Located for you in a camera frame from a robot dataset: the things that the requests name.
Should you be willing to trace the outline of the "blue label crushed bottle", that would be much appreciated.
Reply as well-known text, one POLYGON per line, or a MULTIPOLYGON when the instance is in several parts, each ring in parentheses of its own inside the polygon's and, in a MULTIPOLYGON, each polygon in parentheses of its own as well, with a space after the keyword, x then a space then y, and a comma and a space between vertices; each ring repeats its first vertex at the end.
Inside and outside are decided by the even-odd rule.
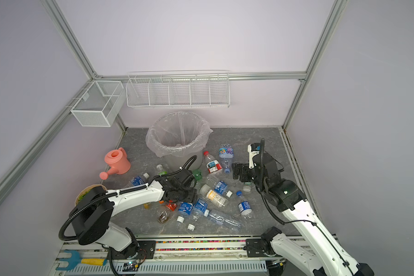
POLYGON ((230 198, 233 192, 230 190, 229 185, 222 181, 219 177, 213 174, 209 174, 206 180, 207 184, 211 186, 214 191, 224 197, 230 198))

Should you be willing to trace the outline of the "long clear crushed bottle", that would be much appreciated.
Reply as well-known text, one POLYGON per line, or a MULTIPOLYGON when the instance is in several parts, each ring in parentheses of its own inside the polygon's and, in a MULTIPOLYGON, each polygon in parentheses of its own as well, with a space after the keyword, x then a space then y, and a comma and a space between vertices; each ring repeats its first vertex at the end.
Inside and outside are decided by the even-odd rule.
POLYGON ((225 214, 219 210, 209 210, 207 209, 204 212, 204 216, 210 220, 211 222, 221 226, 228 228, 230 230, 240 230, 242 228, 242 224, 240 221, 234 219, 232 216, 225 214))

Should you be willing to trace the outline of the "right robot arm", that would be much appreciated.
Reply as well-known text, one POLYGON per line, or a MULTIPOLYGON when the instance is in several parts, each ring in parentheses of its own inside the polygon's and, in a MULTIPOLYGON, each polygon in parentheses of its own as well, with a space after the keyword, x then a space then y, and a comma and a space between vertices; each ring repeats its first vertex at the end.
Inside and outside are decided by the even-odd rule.
POLYGON ((246 245, 255 253, 279 255, 307 276, 372 276, 373 269, 356 261, 317 217, 305 193, 281 177, 277 161, 265 151, 265 141, 248 145, 248 163, 239 180, 251 180, 270 215, 280 224, 292 224, 310 247, 304 250, 280 229, 271 227, 258 245, 246 245))

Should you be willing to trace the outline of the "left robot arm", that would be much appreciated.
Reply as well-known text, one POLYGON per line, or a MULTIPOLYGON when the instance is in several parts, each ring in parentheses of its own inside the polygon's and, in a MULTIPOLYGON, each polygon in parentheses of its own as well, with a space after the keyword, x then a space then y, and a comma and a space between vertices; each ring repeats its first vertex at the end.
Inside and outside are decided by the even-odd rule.
POLYGON ((156 175, 146 184, 118 190, 92 188, 70 212, 59 230, 59 239, 77 240, 80 245, 97 243, 108 248, 110 253, 133 258, 141 249, 139 242, 129 228, 112 223, 112 217, 150 202, 194 203, 196 179, 190 167, 196 159, 193 155, 176 172, 156 175))

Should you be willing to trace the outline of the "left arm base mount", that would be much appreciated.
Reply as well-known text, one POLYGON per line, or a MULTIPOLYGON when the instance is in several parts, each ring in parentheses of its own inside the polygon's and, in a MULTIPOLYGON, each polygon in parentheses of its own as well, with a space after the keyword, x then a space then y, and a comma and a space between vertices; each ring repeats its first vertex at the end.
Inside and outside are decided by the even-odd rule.
POLYGON ((109 252, 113 260, 128 260, 128 259, 153 259, 155 254, 156 240, 140 240, 134 243, 133 246, 128 246, 121 252, 115 249, 110 249, 109 252))

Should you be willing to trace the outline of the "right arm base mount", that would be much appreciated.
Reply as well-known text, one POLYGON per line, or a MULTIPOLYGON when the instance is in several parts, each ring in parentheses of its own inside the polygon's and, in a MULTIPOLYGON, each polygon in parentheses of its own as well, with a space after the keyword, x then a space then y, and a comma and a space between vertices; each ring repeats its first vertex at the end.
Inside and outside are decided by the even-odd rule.
POLYGON ((251 258, 272 256, 274 254, 269 243, 263 239, 246 239, 244 250, 247 256, 251 258))

